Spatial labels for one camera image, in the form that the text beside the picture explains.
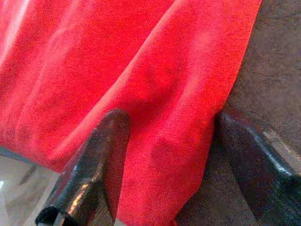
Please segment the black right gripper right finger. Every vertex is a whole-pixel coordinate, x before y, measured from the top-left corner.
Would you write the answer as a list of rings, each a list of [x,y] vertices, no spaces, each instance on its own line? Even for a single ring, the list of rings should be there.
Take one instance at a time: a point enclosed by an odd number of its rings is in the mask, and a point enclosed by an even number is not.
[[[263,226],[301,224],[301,157],[267,123],[219,112],[215,134],[240,191]]]

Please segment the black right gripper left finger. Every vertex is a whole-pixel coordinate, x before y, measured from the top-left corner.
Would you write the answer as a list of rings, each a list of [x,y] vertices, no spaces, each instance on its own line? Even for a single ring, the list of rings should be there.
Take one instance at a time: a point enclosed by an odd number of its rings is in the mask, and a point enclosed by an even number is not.
[[[129,138],[128,113],[109,111],[65,165],[35,224],[114,225]]]

